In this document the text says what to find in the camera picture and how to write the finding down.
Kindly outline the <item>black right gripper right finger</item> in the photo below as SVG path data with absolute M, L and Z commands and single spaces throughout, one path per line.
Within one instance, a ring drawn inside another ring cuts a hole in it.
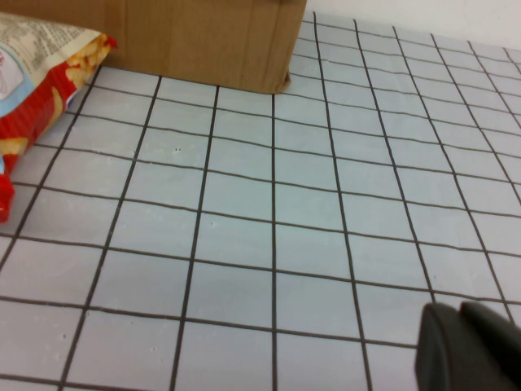
M 520 328 L 477 302 L 462 303 L 460 314 L 483 341 L 502 373 L 520 390 Z

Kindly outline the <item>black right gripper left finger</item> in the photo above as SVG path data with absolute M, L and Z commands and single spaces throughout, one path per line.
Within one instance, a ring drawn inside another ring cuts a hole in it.
M 478 333 L 444 304 L 422 310 L 414 370 L 420 390 L 510 388 L 510 379 Z

